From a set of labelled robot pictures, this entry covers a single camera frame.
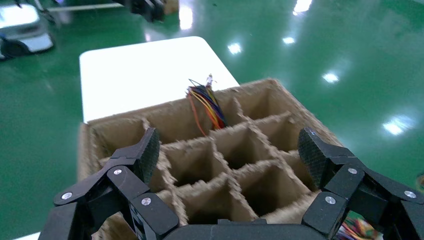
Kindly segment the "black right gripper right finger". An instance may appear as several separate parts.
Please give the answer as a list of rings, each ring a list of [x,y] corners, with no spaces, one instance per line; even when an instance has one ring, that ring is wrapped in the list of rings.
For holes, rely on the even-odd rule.
[[[301,223],[323,239],[335,237],[349,212],[365,218],[385,240],[423,239],[421,193],[371,170],[348,148],[324,142],[309,127],[299,132],[298,153],[319,189]]]

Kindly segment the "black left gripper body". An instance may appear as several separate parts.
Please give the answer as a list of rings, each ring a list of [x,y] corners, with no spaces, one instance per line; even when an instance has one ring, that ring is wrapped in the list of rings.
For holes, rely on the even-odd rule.
[[[114,0],[127,7],[131,13],[143,16],[148,22],[163,21],[165,4],[161,0]]]

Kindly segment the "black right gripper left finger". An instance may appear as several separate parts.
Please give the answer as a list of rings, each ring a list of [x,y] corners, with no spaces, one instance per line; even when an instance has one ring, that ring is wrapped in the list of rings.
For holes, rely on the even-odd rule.
[[[89,240],[107,218],[121,213],[138,239],[164,239],[179,219],[149,188],[159,151],[155,128],[138,143],[117,149],[101,170],[54,197],[39,238]]]

